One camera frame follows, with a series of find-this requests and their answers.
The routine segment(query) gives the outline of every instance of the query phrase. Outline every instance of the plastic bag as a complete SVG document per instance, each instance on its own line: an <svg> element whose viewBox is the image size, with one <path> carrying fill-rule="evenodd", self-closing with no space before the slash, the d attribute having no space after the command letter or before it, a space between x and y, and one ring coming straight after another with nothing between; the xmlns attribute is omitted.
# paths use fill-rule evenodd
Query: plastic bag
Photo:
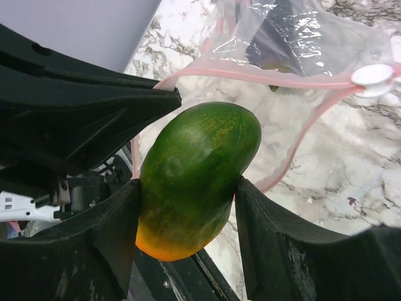
<svg viewBox="0 0 401 301"><path fill-rule="evenodd" d="M263 192L289 168L298 169L296 184L308 198L347 199L363 195L367 183L401 178L401 106L377 98L401 76L384 32L333 16L314 0L222 0L200 50L155 86L177 86L183 106L134 139L134 166L179 112L220 100L246 107L262 125L261 147L244 176ZM359 99L338 104L355 93Z"/></svg>

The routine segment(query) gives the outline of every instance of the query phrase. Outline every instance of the white plastic part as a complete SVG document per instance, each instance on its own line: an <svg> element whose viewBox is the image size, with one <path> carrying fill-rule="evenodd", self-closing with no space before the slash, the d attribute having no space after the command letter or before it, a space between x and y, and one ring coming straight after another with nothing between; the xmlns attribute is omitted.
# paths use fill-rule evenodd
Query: white plastic part
<svg viewBox="0 0 401 301"><path fill-rule="evenodd" d="M351 76L353 83L365 87L362 93L355 95L360 98L375 98L390 92L393 88L392 77L394 69L384 64L362 67Z"/></svg>
<svg viewBox="0 0 401 301"><path fill-rule="evenodd" d="M36 209L33 199L11 193L0 194L0 222L3 221L59 221L54 218L60 207L42 206Z"/></svg>

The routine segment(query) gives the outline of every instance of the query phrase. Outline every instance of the marble countertop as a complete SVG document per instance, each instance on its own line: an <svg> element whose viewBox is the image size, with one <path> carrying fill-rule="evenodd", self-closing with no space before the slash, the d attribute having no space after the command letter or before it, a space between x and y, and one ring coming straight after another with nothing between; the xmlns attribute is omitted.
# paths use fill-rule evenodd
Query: marble countertop
<svg viewBox="0 0 401 301"><path fill-rule="evenodd" d="M163 0L126 73L162 80L198 58L200 33L216 2ZM398 0L322 0L322 4L339 17L390 34L393 56L401 61ZM401 185L396 180L401 179L400 99L401 81L391 93L377 100L366 103L350 97L330 110L305 137L283 180L266 195L313 223L349 235L377 223L401 226ZM343 122L328 131L327 125L333 125L337 115ZM355 128L360 119L365 125L370 122L375 126L357 128L357 135L350 135L349 129ZM141 146L149 147L160 130L155 127L166 123L147 128ZM374 132L384 127L387 140ZM316 142L320 135L326 139L324 144ZM344 145L359 137L365 140L360 149L342 151L336 135ZM358 173L359 166L370 168ZM245 176L252 180L249 171ZM247 300L234 210L226 227L206 250L240 300Z"/></svg>

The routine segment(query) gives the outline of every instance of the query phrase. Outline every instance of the clear plastic bag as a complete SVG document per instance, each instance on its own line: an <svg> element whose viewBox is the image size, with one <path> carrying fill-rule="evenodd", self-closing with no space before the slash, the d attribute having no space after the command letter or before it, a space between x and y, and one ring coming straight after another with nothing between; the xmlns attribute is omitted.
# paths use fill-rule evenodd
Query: clear plastic bag
<svg viewBox="0 0 401 301"><path fill-rule="evenodd" d="M134 167L179 112L232 102L262 125L261 147L244 176L263 192L291 169L289 181L308 198L363 196L383 179L401 198L393 180L401 179L401 104L382 97L401 76L389 36L333 16L315 0L274 2L217 3L202 32L202 56L155 86L177 86L183 106L134 139ZM341 102L353 94L359 98Z"/></svg>

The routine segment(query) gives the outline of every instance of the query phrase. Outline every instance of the marble surface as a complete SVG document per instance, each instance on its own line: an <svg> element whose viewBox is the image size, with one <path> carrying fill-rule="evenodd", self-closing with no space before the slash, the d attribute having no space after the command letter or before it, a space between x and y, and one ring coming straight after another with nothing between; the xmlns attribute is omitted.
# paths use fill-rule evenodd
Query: marble surface
<svg viewBox="0 0 401 301"><path fill-rule="evenodd" d="M393 57L401 61L398 0L323 0L322 4L339 17L390 34ZM213 0L164 0L127 73L161 80L199 57L200 33L215 5ZM184 96L183 108L204 101L204 97L189 92L205 80L182 80L179 88ZM211 87L214 89L209 91L209 97L235 102L232 99L236 96L236 101L252 109L260 120L271 118L266 114L266 104L261 105L255 96L273 96L266 88L247 83L238 88L228 81ZM248 98L241 99L241 93ZM249 95L255 96L253 102L248 101ZM266 195L303 218L341 233L354 234L377 223L401 226L401 185L397 180L401 179L400 99L401 80L383 97L350 97L330 109L304 138L283 180ZM288 114L296 113L296 102L292 105L295 107ZM141 133L141 159L174 115ZM269 160L274 159L268 149L262 147L256 158L259 165L254 163L246 171L250 180L256 181L267 173ZM206 250L240 300L247 300L234 210L226 227Z"/></svg>

